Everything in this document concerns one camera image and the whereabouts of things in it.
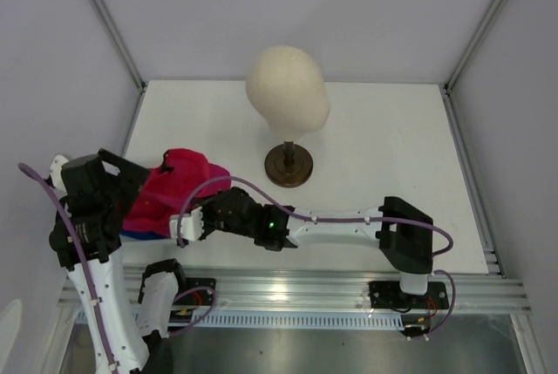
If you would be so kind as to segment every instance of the red cloth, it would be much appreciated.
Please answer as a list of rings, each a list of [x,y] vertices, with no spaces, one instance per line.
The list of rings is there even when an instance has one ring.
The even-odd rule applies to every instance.
[[[152,169],[147,178],[124,220],[124,230],[170,236],[170,216],[180,212],[184,201],[195,188],[211,178],[230,175],[226,169],[209,163],[203,154],[193,150],[170,149],[165,156],[163,164]],[[196,198],[229,188],[230,180],[216,182],[202,189]]]

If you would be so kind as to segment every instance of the gray wall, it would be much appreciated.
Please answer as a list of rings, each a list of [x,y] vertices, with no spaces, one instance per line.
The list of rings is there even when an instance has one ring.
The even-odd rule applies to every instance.
[[[509,0],[454,96],[498,247],[525,282],[548,350],[558,330],[556,1]]]
[[[136,94],[87,0],[0,0],[0,18],[0,311],[24,302],[5,372],[31,373],[65,275],[54,208],[17,163],[118,149]]]
[[[106,0],[145,79],[238,78],[265,47],[328,80],[447,78],[490,0]]]

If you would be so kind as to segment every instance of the foam mannequin head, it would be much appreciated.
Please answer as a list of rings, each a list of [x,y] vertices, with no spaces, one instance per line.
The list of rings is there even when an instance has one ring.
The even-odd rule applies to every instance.
[[[330,114],[319,67],[296,47],[278,45],[263,51],[246,79],[246,94],[283,141],[320,130]]]

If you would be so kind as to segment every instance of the metal base plate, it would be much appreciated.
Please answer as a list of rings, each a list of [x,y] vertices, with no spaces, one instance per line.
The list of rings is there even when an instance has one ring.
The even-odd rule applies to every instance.
[[[271,149],[265,157],[265,172],[279,187],[300,187],[312,175],[314,160],[304,147],[295,145],[294,165],[286,167],[283,145]]]

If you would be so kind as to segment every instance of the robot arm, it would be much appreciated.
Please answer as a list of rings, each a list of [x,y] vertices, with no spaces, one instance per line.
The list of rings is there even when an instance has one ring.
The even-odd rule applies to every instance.
[[[59,215],[49,240],[79,293],[98,374],[172,372],[167,326],[174,298],[185,286],[180,264],[164,261],[147,267],[137,323],[123,274],[119,231],[148,174],[147,169],[104,150],[70,161],[57,156],[51,167],[52,185],[66,192],[63,202],[85,251],[98,300],[92,300],[83,263]],[[104,331],[99,331],[98,316]],[[114,364],[109,364],[103,342],[109,343]]]
[[[58,157],[51,168],[51,184],[67,192],[63,200],[84,248],[99,297],[97,301],[92,300],[83,263],[58,216],[50,244],[80,294],[92,333],[98,374],[172,372],[167,325],[174,298],[185,285],[180,264],[164,261],[147,267],[137,323],[132,317],[122,268],[119,231],[148,174],[147,169],[104,150],[67,162]],[[292,213],[309,220],[295,218]],[[410,295],[424,295],[432,272],[432,231],[372,221],[377,217],[432,224],[429,216],[397,197],[385,197],[381,207],[355,212],[316,212],[262,205],[245,191],[232,187],[198,200],[190,214],[183,217],[180,231],[188,241],[202,241],[220,230],[247,236],[256,246],[274,251],[325,242],[379,248],[401,273],[401,290]],[[349,219],[350,223],[336,222],[338,219]],[[170,221],[174,237],[177,220],[175,216]],[[100,310],[106,331],[99,331],[96,309]],[[108,364],[102,345],[106,340],[115,361],[113,365]]]
[[[408,224],[375,222],[378,217],[422,221],[432,218],[398,197],[385,197],[381,207],[354,212],[319,212],[261,205],[239,187],[201,200],[182,218],[181,235],[187,241],[201,241],[215,230],[247,236],[256,246],[279,251],[313,243],[355,244],[379,248],[401,274],[399,287],[410,295],[422,296],[432,273],[432,231]],[[178,216],[170,221],[176,237]]]

